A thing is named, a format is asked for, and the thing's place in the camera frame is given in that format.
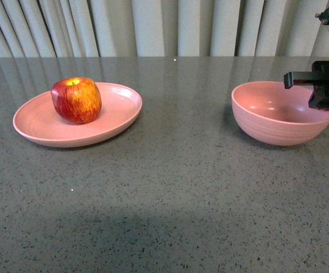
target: curtain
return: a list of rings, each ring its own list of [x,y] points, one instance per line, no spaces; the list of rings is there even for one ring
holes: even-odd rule
[[[0,57],[320,56],[329,0],[0,0]]]

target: bowl rim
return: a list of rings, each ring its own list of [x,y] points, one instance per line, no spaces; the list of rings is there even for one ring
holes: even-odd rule
[[[245,82],[243,84],[240,84],[238,86],[236,86],[232,92],[231,92],[231,99],[234,103],[236,103],[236,105],[238,107],[240,107],[242,110],[246,111],[247,113],[251,114],[251,115],[254,115],[256,117],[259,117],[259,118],[262,118],[262,119],[265,119],[267,121],[273,121],[273,122],[276,122],[276,123],[280,123],[280,124],[288,124],[288,125],[296,125],[296,126],[304,126],[304,125],[317,125],[317,124],[323,124],[323,123],[327,123],[329,122],[329,118],[323,120],[323,121],[316,121],[316,122],[290,122],[290,121],[280,121],[278,119],[274,119],[274,118],[267,118],[263,115],[259,115],[259,114],[256,114],[252,111],[249,111],[248,109],[242,107],[237,101],[236,99],[234,98],[234,93],[237,89],[239,89],[241,86],[243,85],[249,85],[249,84],[255,84],[255,83],[270,83],[270,84],[282,84],[282,82],[279,82],[279,81],[249,81],[249,82]]]

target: apple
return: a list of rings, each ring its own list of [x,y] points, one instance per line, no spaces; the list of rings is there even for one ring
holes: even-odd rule
[[[101,95],[93,80],[65,78],[51,89],[53,105],[62,118],[76,124],[95,120],[101,111]]]

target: pink plate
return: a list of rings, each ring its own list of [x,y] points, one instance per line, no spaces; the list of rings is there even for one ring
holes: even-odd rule
[[[79,147],[104,141],[128,128],[143,104],[140,95],[123,85],[96,82],[102,98],[97,119],[76,125],[62,119],[53,107],[50,91],[22,105],[13,125],[23,137],[51,147]]]

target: gray speckled countertop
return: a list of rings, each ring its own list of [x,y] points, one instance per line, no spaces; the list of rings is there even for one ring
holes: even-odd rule
[[[329,127],[293,147],[239,129],[231,91],[314,59],[0,59],[0,272],[329,272]],[[34,144],[17,109],[64,77],[143,108],[83,148]]]

